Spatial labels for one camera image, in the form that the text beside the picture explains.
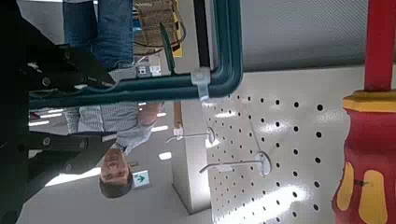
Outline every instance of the man's hair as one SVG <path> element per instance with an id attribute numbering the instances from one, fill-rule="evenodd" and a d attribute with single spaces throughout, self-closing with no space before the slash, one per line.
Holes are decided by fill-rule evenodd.
<path id="1" fill-rule="evenodd" d="M 134 179 L 131 172 L 129 172 L 126 185 L 105 183 L 102 181 L 102 178 L 99 178 L 99 187 L 102 191 L 102 195 L 107 197 L 108 199 L 116 199 L 124 196 L 129 191 L 131 191 L 133 183 Z"/>

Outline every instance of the metal hook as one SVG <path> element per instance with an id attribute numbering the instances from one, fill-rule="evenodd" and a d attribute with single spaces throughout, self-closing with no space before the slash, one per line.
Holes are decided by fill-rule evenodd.
<path id="1" fill-rule="evenodd" d="M 205 172 L 210 168 L 220 168 L 221 170 L 227 170 L 224 167 L 240 166 L 240 165 L 257 165 L 262 176 L 269 175 L 272 171 L 272 164 L 268 155 L 264 151 L 259 151 L 256 154 L 255 161 L 233 161 L 233 162 L 221 162 L 221 163 L 211 163 L 200 170 L 200 174 Z"/>

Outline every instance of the jeans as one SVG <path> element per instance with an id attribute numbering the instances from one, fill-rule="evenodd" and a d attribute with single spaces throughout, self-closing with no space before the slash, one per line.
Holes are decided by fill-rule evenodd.
<path id="1" fill-rule="evenodd" d="M 63 2 L 64 40 L 92 53 L 107 71 L 134 63 L 133 0 L 99 0 L 96 20 L 93 1 Z"/>

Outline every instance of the plaid shirt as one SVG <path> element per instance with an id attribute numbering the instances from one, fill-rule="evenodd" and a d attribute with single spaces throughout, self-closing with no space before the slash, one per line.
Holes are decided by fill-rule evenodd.
<path id="1" fill-rule="evenodd" d="M 116 82 L 135 77 L 134 67 L 118 69 L 109 73 Z M 139 118 L 138 103 L 120 102 L 112 105 L 90 105 L 67 108 L 64 112 L 69 133 L 117 132 L 117 144 L 126 154 L 149 140 L 151 128 L 143 125 Z"/>

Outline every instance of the teal metal frame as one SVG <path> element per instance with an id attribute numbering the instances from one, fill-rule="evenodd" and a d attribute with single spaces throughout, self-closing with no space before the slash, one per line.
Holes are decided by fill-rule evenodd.
<path id="1" fill-rule="evenodd" d="M 211 98 L 231 94 L 242 81 L 242 31 L 240 0 L 214 0 L 219 66 L 211 71 L 208 86 Z M 85 88 L 72 94 L 59 92 L 45 98 L 30 96 L 30 109 L 104 105 L 121 101 L 150 102 L 198 99 L 198 87 L 191 83 L 191 74 L 128 79 L 113 88 Z"/>

